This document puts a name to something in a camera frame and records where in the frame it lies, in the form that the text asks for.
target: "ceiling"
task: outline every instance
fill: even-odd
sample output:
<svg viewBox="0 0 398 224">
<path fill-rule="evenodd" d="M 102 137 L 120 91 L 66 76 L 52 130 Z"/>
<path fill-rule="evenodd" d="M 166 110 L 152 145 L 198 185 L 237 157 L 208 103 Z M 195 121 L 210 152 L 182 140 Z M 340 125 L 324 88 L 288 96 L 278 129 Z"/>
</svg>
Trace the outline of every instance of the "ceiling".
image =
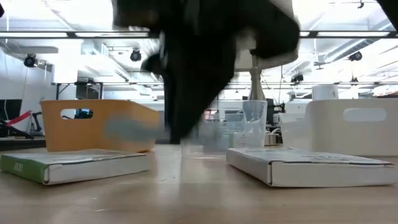
<svg viewBox="0 0 398 224">
<path fill-rule="evenodd" d="M 0 30 L 112 30 L 112 9 L 110 0 L 0 0 L 6 8 L 6 15 L 0 19 Z M 373 0 L 292 0 L 295 18 L 302 30 L 393 30 L 379 4 Z M 24 46 L 57 47 L 57 40 L 8 40 L 10 48 Z M 158 47 L 157 40 L 150 39 L 108 39 L 86 41 L 85 45 L 101 46 L 109 50 L 109 57 L 103 55 L 82 55 L 79 76 L 93 77 L 99 81 L 120 82 L 114 75 L 115 68 L 126 72 L 129 77 L 140 82 L 157 82 L 146 73 L 139 73 L 140 62 L 132 62 L 129 56 L 133 48 L 139 48 L 143 59 Z M 398 54 L 395 49 L 398 40 L 350 39 L 302 39 L 299 57 L 296 61 L 262 72 L 267 97 L 288 99 L 288 92 L 310 93 L 311 85 L 277 85 L 274 82 L 289 82 L 292 76 L 302 74 L 305 82 L 349 82 L 358 77 L 361 82 L 387 80 L 398 81 L 398 64 L 392 58 Z M 348 56 L 361 51 L 363 59 L 358 62 L 346 60 Z M 54 54 L 40 54 L 40 59 L 52 63 Z M 314 62 L 322 64 L 317 70 Z M 241 72 L 234 82 L 250 82 L 248 72 Z M 369 92 L 377 86 L 360 86 L 360 92 Z M 111 91 L 134 90 L 134 86 L 107 87 Z M 232 86 L 233 90 L 224 95 L 237 97 L 246 95 L 248 86 Z"/>
</svg>

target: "desk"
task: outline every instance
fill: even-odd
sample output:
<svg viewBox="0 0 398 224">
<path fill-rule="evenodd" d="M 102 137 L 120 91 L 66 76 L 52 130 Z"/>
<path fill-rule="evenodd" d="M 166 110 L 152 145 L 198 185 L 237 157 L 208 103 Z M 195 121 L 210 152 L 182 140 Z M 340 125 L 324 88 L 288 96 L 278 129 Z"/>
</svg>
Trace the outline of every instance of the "desk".
<svg viewBox="0 0 398 224">
<path fill-rule="evenodd" d="M 150 172 L 58 186 L 0 173 L 0 223 L 398 223 L 398 186 L 271 189 L 176 146 L 150 156 Z"/>
</svg>

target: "white ceiling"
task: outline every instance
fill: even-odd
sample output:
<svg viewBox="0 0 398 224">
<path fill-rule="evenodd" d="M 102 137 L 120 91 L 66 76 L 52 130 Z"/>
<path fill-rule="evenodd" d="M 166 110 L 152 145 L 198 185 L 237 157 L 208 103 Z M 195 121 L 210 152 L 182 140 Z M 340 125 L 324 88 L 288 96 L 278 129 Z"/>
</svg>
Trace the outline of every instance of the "white ceiling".
<svg viewBox="0 0 398 224">
<path fill-rule="evenodd" d="M 110 0 L 0 0 L 6 8 L 6 16 L 0 19 L 0 30 L 112 30 L 112 9 Z M 293 8 L 296 19 L 302 30 L 375 30 L 375 26 L 387 17 L 373 0 L 364 0 L 363 8 L 358 9 L 359 0 L 293 0 Z M 129 59 L 133 47 L 139 47 L 142 56 L 146 57 L 157 48 L 154 40 L 96 40 L 109 47 L 110 57 L 118 63 L 125 71 L 131 72 L 139 69 L 141 63 L 132 62 Z M 391 50 L 388 54 L 382 54 L 381 50 L 388 50 L 398 42 L 395 39 L 380 40 L 361 50 L 363 59 L 359 62 L 348 62 L 339 60 L 322 66 L 323 70 L 316 70 L 313 63 L 317 61 L 317 55 L 329 54 L 349 39 L 303 39 L 300 42 L 299 58 L 293 63 L 264 70 L 263 81 L 279 82 L 290 81 L 292 75 L 297 72 L 303 73 L 305 82 L 348 82 L 351 76 L 360 77 L 360 81 L 378 81 L 389 78 L 396 79 L 396 64 L 381 72 L 377 76 L 372 73 L 382 70 L 378 67 L 383 64 L 392 63 L 391 55 L 398 54 L 397 50 Z M 57 41 L 15 41 L 9 40 L 8 45 L 46 45 L 57 46 Z M 42 55 L 44 60 L 51 57 Z M 107 76 L 105 63 L 98 62 L 93 65 L 93 60 L 82 59 L 86 65 L 82 65 L 81 74 L 92 77 Z M 250 82 L 248 73 L 242 73 L 237 79 L 239 82 Z M 304 91 L 309 91 L 311 86 L 303 86 Z M 287 97 L 289 90 L 279 91 L 279 86 L 270 86 L 273 90 L 266 94 Z"/>
</svg>

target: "white cylinder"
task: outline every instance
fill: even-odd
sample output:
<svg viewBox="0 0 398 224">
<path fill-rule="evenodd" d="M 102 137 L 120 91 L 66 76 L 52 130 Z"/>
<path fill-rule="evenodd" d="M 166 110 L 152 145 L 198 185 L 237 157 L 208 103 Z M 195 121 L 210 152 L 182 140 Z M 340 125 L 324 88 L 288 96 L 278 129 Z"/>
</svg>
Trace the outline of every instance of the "white cylinder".
<svg viewBox="0 0 398 224">
<path fill-rule="evenodd" d="M 338 100 L 337 85 L 317 85 L 312 87 L 312 100 Z"/>
</svg>

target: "blurred black object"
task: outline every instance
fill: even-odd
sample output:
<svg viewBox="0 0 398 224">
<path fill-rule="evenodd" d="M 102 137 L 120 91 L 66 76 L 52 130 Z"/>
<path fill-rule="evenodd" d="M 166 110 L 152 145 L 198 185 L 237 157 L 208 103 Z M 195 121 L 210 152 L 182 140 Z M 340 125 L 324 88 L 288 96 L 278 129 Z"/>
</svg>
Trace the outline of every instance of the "blurred black object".
<svg viewBox="0 0 398 224">
<path fill-rule="evenodd" d="M 0 3 L 0 18 L 2 18 L 3 15 L 4 15 L 4 8 L 2 7 L 2 5 Z"/>
<path fill-rule="evenodd" d="M 256 33 L 253 52 L 271 58 L 293 52 L 299 25 L 268 0 L 115 0 L 114 25 L 163 34 L 142 69 L 161 75 L 165 123 L 178 144 L 234 76 L 236 36 Z"/>
</svg>

